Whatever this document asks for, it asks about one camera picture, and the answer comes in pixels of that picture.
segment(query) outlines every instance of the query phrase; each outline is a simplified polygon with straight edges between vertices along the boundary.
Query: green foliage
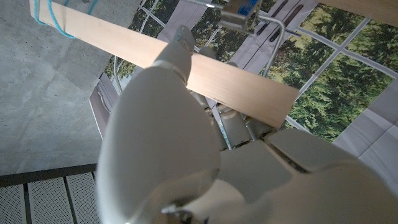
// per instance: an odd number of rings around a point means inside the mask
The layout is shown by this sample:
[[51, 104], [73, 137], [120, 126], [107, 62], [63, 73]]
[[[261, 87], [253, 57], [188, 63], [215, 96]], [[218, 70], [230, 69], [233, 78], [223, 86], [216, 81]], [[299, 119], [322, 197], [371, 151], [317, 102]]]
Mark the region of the green foliage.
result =
[[156, 38], [160, 34], [162, 29], [162, 25], [157, 23], [156, 20], [154, 20], [152, 17], [148, 17], [144, 29], [142, 30], [142, 34]]
[[138, 10], [134, 14], [134, 17], [132, 18], [132, 22], [128, 28], [131, 30], [134, 30], [136, 32], [139, 32], [141, 29], [142, 23], [144, 22], [146, 17], [147, 17], [147, 14], [143, 10]]
[[398, 72], [398, 28], [371, 20], [347, 49]]
[[[144, 5], [146, 5], [147, 3], [150, 5], [150, 4], [153, 4], [153, 2], [154, 2], [153, 0], [148, 0]], [[141, 30], [141, 26], [142, 26], [143, 22], [145, 21], [146, 17], [147, 17], [147, 15], [143, 10], [138, 10], [135, 13], [134, 18], [128, 28], [131, 30], [134, 30], [136, 32], [139, 32]], [[149, 17], [143, 30], [142, 30], [142, 33], [145, 35], [151, 36], [151, 37], [157, 37], [158, 34], [162, 31], [162, 29], [163, 29], [163, 27], [160, 24], [158, 24], [153, 18]], [[112, 56], [110, 58], [108, 64], [106, 65], [106, 68], [104, 71], [105, 74], [109, 78], [112, 78], [114, 75], [113, 62], [114, 62], [114, 57]], [[133, 63], [124, 61], [123, 64], [119, 68], [118, 77], [119, 78], [128, 77], [129, 75], [131, 75], [133, 73], [135, 68], [136, 68], [136, 65], [134, 65]]]
[[[222, 0], [212, 1], [216, 4], [224, 5], [225, 2]], [[211, 35], [218, 28], [218, 21], [221, 19], [221, 13], [218, 10], [207, 8], [203, 16], [193, 26], [192, 34], [195, 37], [195, 45], [199, 48], [205, 46]]]
[[174, 9], [177, 7], [177, 4], [178, 0], [159, 0], [152, 13], [166, 24], [172, 16]]
[[301, 27], [342, 44], [363, 19], [364, 17], [353, 13], [318, 4]]
[[[122, 59], [118, 58], [118, 65], [121, 62], [122, 62]], [[106, 65], [105, 71], [104, 71], [104, 73], [108, 76], [109, 79], [112, 78], [114, 75], [113, 63], [114, 63], [114, 56], [111, 57], [108, 64]], [[133, 73], [135, 68], [136, 68], [136, 65], [134, 65], [133, 63], [124, 61], [123, 64], [119, 68], [118, 77], [119, 78], [128, 77], [129, 75], [131, 75]]]
[[291, 125], [289, 122], [285, 120], [284, 123], [282, 124], [282, 127], [279, 128], [279, 131], [285, 129], [295, 129], [295, 127], [293, 127], [293, 125]]
[[278, 0], [263, 0], [261, 3], [261, 10], [269, 12]]
[[333, 53], [325, 44], [300, 33], [280, 46], [268, 78], [300, 89]]
[[154, 5], [155, 0], [146, 0], [143, 7], [150, 10], [151, 7]]
[[214, 50], [218, 60], [229, 62], [247, 37], [248, 35], [242, 32], [222, 28], [210, 42], [209, 47]]
[[390, 82], [391, 77], [340, 54], [297, 100], [290, 116], [332, 142]]

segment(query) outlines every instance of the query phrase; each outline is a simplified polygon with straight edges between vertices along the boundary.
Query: metal grate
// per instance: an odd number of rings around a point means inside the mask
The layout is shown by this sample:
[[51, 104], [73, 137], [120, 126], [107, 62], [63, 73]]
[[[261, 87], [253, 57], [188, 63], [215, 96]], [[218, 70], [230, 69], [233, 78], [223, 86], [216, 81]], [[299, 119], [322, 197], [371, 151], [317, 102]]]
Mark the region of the metal grate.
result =
[[91, 173], [67, 177], [70, 197], [78, 223], [101, 223], [95, 201], [95, 183]]
[[63, 178], [28, 183], [32, 224], [73, 224]]
[[0, 188], [0, 224], [26, 223], [24, 186]]

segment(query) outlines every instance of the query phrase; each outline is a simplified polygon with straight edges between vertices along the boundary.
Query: wooden plank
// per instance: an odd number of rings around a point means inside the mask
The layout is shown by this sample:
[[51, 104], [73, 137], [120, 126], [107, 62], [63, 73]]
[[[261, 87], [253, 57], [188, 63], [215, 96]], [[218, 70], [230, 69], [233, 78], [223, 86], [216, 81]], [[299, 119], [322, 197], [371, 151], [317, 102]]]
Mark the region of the wooden plank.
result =
[[[39, 0], [39, 19], [54, 26], [47, 1]], [[89, 16], [60, 4], [52, 4], [61, 28], [77, 39], [146, 68], [167, 43]], [[30, 0], [34, 16], [34, 0]], [[299, 91], [250, 72], [194, 54], [187, 88], [273, 127], [282, 126]]]
[[398, 27], [398, 0], [316, 0], [322, 4]]

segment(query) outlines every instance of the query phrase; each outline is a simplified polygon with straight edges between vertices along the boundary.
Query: blue rubber band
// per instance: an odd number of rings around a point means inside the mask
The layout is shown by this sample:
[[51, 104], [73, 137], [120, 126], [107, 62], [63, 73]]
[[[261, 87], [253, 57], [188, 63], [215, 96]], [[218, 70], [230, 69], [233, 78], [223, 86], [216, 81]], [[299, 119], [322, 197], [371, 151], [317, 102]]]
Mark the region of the blue rubber band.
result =
[[[94, 1], [93, 1], [93, 3], [91, 4], [90, 9], [88, 10], [88, 13], [87, 13], [87, 14], [90, 15], [90, 14], [93, 12], [93, 9], [94, 9], [94, 7], [95, 7], [95, 4], [97, 4], [97, 2], [98, 2], [98, 0], [94, 0]], [[50, 12], [51, 18], [52, 18], [52, 20], [53, 20], [53, 22], [54, 22], [55, 28], [57, 28], [57, 30], [58, 30], [62, 35], [64, 35], [65, 37], [74, 39], [74, 38], [75, 38], [74, 36], [72, 36], [72, 35], [70, 35], [70, 34], [67, 34], [65, 31], [63, 31], [63, 30], [61, 29], [60, 24], [58, 24], [58, 21], [57, 21], [57, 19], [55, 18], [54, 12], [53, 12], [53, 10], [52, 10], [52, 2], [51, 2], [51, 0], [47, 0], [47, 3], [48, 3], [48, 5], [49, 5], [49, 12]], [[69, 0], [66, 0], [66, 1], [63, 3], [63, 5], [66, 6], [68, 3], [69, 3]], [[34, 12], [34, 17], [35, 17], [36, 22], [37, 22], [38, 24], [40, 24], [40, 25], [46, 25], [46, 23], [44, 23], [44, 22], [42, 22], [42, 21], [39, 20], [39, 2], [38, 2], [38, 0], [35, 0], [35, 9], [34, 9], [34, 10], [35, 10], [35, 12]]]
[[93, 3], [91, 4], [90, 9], [88, 10], [87, 14], [91, 15], [91, 13], [93, 12], [94, 6], [95, 4], [97, 4], [98, 0], [94, 0]]
[[62, 35], [64, 35], [65, 37], [74, 39], [74, 38], [75, 38], [74, 36], [72, 36], [72, 35], [70, 35], [70, 34], [67, 34], [65, 31], [63, 31], [63, 30], [61, 29], [60, 24], [58, 24], [57, 19], [55, 18], [54, 12], [52, 11], [51, 0], [47, 0], [47, 3], [49, 4], [50, 15], [51, 15], [52, 21], [54, 22], [55, 28], [57, 28], [57, 30], [58, 30]]
[[36, 20], [36, 22], [38, 23], [38, 24], [40, 24], [40, 25], [46, 25], [44, 22], [42, 22], [42, 21], [40, 21], [39, 20], [39, 13], [38, 13], [38, 11], [39, 11], [39, 9], [38, 9], [38, 2], [37, 2], [37, 0], [35, 0], [35, 20]]

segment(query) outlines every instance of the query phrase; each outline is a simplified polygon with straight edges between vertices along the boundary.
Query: concrete floor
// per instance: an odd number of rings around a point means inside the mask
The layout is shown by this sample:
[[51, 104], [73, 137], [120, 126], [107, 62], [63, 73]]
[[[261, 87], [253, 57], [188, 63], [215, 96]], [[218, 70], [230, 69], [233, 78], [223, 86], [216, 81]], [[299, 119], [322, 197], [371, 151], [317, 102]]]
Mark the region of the concrete floor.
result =
[[[39, 25], [26, 0], [0, 1], [0, 175], [95, 163], [101, 136], [88, 98], [110, 54]], [[93, 16], [127, 27], [137, 6], [99, 0]]]

